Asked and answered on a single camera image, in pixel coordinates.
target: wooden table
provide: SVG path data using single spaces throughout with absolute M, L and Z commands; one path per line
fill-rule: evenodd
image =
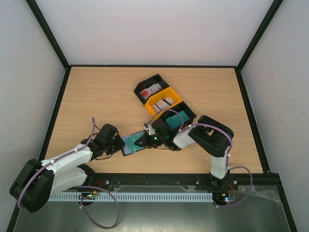
M 159 73 L 197 115 L 208 115 L 235 134 L 230 166 L 243 165 L 262 173 L 252 131 L 231 68 L 113 68 L 72 67 L 56 119 L 46 159 L 60 155 L 87 138 L 91 117 L 102 127 L 116 126 L 121 136 L 144 129 L 151 117 L 133 90 L 137 83 Z M 210 155 L 194 144 L 179 152 L 145 149 L 88 165 L 98 173 L 209 173 Z M 245 173 L 245 170 L 233 170 Z

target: white wall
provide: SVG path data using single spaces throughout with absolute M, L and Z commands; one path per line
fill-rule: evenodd
M 11 184 L 39 156 L 63 75 L 26 1 L 0 1 L 0 231 L 16 204 Z
M 237 65 L 273 0 L 37 0 L 70 64 Z
M 242 72 L 300 232 L 309 228 L 308 9 L 309 1 L 284 1 Z

